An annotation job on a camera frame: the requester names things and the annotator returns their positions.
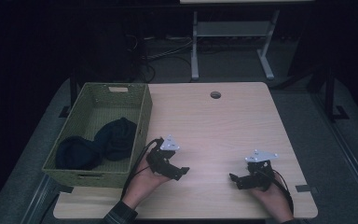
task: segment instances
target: wicker basket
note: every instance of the wicker basket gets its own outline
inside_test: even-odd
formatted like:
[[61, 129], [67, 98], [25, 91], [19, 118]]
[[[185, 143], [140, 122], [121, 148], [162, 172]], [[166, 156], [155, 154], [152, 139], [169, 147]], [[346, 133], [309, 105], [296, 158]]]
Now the wicker basket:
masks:
[[[86, 83], [42, 171], [65, 186], [122, 188], [145, 147], [152, 104], [146, 84]], [[106, 123], [122, 117], [137, 124], [130, 158], [122, 161], [103, 159], [101, 165], [90, 171], [56, 168], [56, 152], [62, 140], [73, 135], [93, 140]]]

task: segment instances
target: basket handle hole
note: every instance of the basket handle hole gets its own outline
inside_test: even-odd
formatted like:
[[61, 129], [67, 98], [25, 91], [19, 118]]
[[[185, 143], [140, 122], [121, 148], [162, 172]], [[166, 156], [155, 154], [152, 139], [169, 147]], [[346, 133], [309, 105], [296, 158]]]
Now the basket handle hole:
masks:
[[108, 87], [111, 92], [129, 92], [127, 87]]

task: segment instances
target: striped sleeve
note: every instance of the striped sleeve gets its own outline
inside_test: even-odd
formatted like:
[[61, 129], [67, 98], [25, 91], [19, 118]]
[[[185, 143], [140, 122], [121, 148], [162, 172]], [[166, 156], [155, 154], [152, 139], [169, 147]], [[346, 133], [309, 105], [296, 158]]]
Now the striped sleeve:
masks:
[[105, 224], [127, 224], [135, 220], [137, 212], [129, 208], [122, 201], [118, 202], [103, 218]]

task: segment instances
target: wooden table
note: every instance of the wooden table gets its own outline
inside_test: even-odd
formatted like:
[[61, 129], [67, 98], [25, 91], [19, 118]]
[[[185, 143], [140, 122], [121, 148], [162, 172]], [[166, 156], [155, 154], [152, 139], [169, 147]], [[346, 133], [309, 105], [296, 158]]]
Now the wooden table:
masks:
[[[272, 167], [285, 178], [295, 217], [316, 217], [317, 208], [280, 116], [264, 83], [188, 83], [149, 85], [153, 110], [147, 141], [171, 134], [181, 149], [171, 158], [190, 167], [179, 181], [158, 188], [136, 209], [138, 218], [266, 218], [247, 190], [238, 190], [229, 173], [248, 175], [245, 157], [255, 149], [278, 153]], [[221, 98], [213, 99], [212, 91]], [[75, 187], [62, 193], [56, 218], [102, 218], [121, 189]]]

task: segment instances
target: person's hand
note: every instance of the person's hand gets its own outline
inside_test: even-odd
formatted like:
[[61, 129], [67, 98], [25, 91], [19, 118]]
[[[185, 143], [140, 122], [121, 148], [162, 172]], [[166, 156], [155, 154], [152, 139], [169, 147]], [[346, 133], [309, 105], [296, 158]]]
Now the person's hand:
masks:
[[[275, 174], [275, 179], [282, 183], [279, 175]], [[250, 189], [250, 192], [260, 201], [269, 214], [278, 222], [283, 223], [294, 219], [290, 211], [289, 203], [282, 191], [272, 183], [268, 190]]]
[[142, 158], [136, 173], [130, 182], [127, 192], [123, 197], [122, 202], [131, 209], [135, 209], [138, 204], [147, 198], [158, 186], [171, 180], [164, 175], [155, 175], [148, 167], [146, 161], [147, 153]]

